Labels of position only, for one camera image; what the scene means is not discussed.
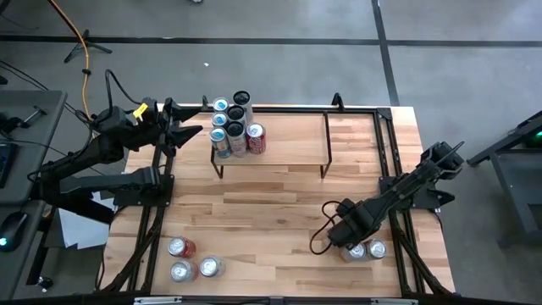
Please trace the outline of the wooden shelf black metal legs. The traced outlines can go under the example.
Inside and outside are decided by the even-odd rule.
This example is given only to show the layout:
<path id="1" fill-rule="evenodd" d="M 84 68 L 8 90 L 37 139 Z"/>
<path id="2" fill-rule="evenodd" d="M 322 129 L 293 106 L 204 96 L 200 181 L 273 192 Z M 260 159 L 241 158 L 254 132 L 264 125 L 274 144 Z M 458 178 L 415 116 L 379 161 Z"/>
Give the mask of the wooden shelf black metal legs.
<path id="1" fill-rule="evenodd" d="M 259 123 L 266 130 L 266 150 L 238 158 L 232 153 L 219 158 L 211 152 L 210 162 L 218 177 L 224 176 L 226 166 L 318 166 L 320 176 L 326 176 L 333 161 L 329 115 L 321 114 L 259 114 Z"/>

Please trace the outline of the black computer mouse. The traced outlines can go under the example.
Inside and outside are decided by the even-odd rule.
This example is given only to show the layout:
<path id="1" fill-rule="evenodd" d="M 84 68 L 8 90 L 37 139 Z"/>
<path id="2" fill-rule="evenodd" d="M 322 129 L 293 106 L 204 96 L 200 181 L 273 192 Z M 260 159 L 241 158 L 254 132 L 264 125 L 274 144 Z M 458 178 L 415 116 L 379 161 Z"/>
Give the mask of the black computer mouse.
<path id="1" fill-rule="evenodd" d="M 18 211 L 0 224 L 0 252 L 12 252 L 21 244 L 28 219 L 29 214 Z"/>

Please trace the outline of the tall white can black lid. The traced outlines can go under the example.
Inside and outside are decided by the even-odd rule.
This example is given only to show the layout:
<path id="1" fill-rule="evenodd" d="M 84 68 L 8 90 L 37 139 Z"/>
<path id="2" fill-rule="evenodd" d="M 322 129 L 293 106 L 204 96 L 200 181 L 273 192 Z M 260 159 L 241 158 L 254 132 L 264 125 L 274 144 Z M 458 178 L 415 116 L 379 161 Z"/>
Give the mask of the tall white can black lid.
<path id="1" fill-rule="evenodd" d="M 247 154 L 245 127 L 240 122 L 231 122 L 226 129 L 231 152 L 234 156 L 242 158 Z"/>
<path id="2" fill-rule="evenodd" d="M 239 105 L 232 105 L 226 111 L 230 122 L 239 122 L 242 125 L 246 123 L 246 111 Z"/>
<path id="3" fill-rule="evenodd" d="M 253 110 L 251 96 L 247 91 L 237 91 L 233 95 L 233 102 L 245 110 L 246 122 L 251 124 L 253 122 Z"/>

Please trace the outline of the black metal table frame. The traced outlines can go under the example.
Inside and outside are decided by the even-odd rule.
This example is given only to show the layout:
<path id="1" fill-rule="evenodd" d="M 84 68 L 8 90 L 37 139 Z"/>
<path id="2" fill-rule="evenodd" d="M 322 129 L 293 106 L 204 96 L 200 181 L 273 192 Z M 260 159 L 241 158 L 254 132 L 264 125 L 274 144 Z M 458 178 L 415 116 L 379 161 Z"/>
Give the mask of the black metal table frame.
<path id="1" fill-rule="evenodd" d="M 333 161 L 325 177 L 318 166 L 226 166 L 218 177 L 211 158 L 208 114 L 193 123 L 203 131 L 178 153 L 171 200 L 159 240 L 145 253 L 124 290 L 153 295 L 273 297 L 397 297 L 418 286 L 410 263 L 397 269 L 393 251 L 380 260 L 347 263 L 328 248 L 322 226 L 335 202 L 379 193 L 379 180 L 414 169 L 422 152 L 415 113 L 408 107 L 338 108 L 259 105 L 259 114 L 329 115 Z M 169 254 L 172 238 L 196 244 L 192 258 Z M 192 282 L 174 282 L 171 266 L 223 259 L 225 271 Z"/>

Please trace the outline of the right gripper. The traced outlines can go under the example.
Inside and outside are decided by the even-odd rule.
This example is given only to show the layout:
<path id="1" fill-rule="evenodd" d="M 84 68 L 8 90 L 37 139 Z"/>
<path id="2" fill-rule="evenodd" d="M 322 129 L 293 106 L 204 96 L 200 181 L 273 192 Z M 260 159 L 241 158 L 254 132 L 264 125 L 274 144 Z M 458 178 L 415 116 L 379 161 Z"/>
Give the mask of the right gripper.
<path id="1" fill-rule="evenodd" d="M 340 202 L 336 212 L 340 222 L 328 230 L 328 238 L 332 246 L 352 248 L 365 241 L 380 229 L 381 201 L 369 198 L 354 203 L 345 198 Z"/>

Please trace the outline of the black desk clamp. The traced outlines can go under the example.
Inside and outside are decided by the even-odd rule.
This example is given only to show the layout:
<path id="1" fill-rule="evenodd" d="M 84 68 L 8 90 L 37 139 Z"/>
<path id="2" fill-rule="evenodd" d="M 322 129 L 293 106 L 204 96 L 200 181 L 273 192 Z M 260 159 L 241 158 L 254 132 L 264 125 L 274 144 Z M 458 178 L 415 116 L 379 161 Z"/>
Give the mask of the black desk clamp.
<path id="1" fill-rule="evenodd" d="M 28 129 L 33 120 L 47 115 L 47 111 L 37 105 L 34 105 L 33 109 L 35 109 L 34 113 L 26 119 L 8 117 L 4 112 L 0 112 L 0 133 L 10 134 L 17 128 Z"/>

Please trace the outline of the white paper sheets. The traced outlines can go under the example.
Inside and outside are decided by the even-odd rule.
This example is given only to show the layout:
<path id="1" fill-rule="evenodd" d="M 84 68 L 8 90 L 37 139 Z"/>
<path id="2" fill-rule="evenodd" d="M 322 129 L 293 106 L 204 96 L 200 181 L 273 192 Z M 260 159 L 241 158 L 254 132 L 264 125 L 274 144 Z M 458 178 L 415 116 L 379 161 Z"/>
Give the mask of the white paper sheets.
<path id="1" fill-rule="evenodd" d="M 66 248 L 77 250 L 105 245 L 110 225 L 59 209 L 59 218 Z"/>

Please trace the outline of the grey side desk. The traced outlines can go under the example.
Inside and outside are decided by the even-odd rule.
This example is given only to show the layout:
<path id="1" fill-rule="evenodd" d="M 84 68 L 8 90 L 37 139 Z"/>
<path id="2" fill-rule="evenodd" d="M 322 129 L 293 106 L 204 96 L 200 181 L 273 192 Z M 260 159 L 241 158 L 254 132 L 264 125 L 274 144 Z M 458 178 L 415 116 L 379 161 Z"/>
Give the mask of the grey side desk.
<path id="1" fill-rule="evenodd" d="M 35 107 L 46 112 L 32 119 L 29 128 L 10 133 L 19 149 L 4 188 L 0 189 L 0 225 L 15 212 L 26 213 L 27 220 L 20 245 L 12 252 L 0 251 L 0 301 L 13 297 L 41 221 L 45 203 L 30 199 L 33 183 L 27 175 L 41 167 L 66 99 L 64 91 L 0 91 L 0 112 L 21 119 L 31 116 Z"/>

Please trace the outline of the silver Diet Coke can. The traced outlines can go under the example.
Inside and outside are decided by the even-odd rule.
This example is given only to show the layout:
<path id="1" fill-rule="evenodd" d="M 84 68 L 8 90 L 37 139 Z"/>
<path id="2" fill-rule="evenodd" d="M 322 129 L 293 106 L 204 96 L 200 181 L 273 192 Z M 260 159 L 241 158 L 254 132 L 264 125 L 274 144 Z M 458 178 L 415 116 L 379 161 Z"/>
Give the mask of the silver Diet Coke can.
<path id="1" fill-rule="evenodd" d="M 198 276 L 198 267 L 190 260 L 181 259 L 170 268 L 170 278 L 174 282 L 192 282 Z"/>
<path id="2" fill-rule="evenodd" d="M 387 247 L 385 243 L 379 239 L 370 239 L 364 242 L 368 256 L 371 259 L 382 259 L 386 256 Z"/>
<path id="3" fill-rule="evenodd" d="M 222 258 L 217 256 L 206 256 L 199 263 L 199 271 L 207 278 L 219 277 L 225 271 L 225 264 Z"/>
<path id="4" fill-rule="evenodd" d="M 347 263 L 363 261 L 367 258 L 366 248 L 362 243 L 355 245 L 351 249 L 343 247 L 340 250 L 340 257 Z"/>

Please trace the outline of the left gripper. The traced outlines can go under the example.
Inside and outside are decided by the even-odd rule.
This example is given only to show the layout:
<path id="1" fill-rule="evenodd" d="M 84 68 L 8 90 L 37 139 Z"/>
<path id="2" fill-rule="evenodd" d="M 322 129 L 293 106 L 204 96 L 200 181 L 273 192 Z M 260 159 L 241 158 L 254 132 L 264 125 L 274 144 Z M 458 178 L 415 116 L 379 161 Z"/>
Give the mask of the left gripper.
<path id="1" fill-rule="evenodd" d="M 184 107 L 179 105 L 173 98 L 168 97 L 164 101 L 162 109 L 159 109 L 156 100 L 142 100 L 148 105 L 147 110 L 140 119 L 135 118 L 136 125 L 130 130 L 125 138 L 125 146 L 138 152 L 141 147 L 153 145 L 166 156 L 175 156 L 177 148 L 181 148 L 192 137 L 203 130 L 201 125 L 180 127 L 173 130 L 173 126 L 179 122 L 186 122 L 202 111 L 202 107 Z"/>

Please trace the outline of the black side stand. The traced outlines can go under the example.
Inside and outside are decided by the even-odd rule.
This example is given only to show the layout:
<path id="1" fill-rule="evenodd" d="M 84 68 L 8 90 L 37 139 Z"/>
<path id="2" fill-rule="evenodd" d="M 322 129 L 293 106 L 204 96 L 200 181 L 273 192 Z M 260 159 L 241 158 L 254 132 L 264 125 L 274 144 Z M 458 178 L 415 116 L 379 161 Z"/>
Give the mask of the black side stand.
<path id="1" fill-rule="evenodd" d="M 533 213 L 534 208 L 542 208 L 542 110 L 469 158 L 467 164 L 475 167 L 484 161 L 491 162 L 520 224 L 520 231 L 502 238 L 499 246 L 542 246 L 542 224 Z"/>

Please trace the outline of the black tripod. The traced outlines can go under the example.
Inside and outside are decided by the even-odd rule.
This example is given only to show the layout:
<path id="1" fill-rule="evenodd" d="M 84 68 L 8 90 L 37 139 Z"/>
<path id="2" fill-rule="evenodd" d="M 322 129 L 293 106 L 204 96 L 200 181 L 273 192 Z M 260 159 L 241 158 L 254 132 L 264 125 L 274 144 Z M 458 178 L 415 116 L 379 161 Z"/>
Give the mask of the black tripod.
<path id="1" fill-rule="evenodd" d="M 89 49 L 91 47 L 97 49 L 97 50 L 100 50 L 104 53 L 108 53 L 108 54 L 111 54 L 113 51 L 109 48 L 106 48 L 106 47 L 103 47 L 103 46 L 100 46 L 94 42 L 90 42 L 88 40 L 90 36 L 90 31 L 88 30 L 85 30 L 82 34 L 82 38 L 83 38 L 83 41 L 84 43 L 82 42 L 77 42 L 76 45 L 72 48 L 72 50 L 70 51 L 70 53 L 65 57 L 64 59 L 64 63 L 67 64 L 69 61 L 71 61 L 78 53 L 81 53 L 81 52 L 84 52 L 85 49 Z"/>

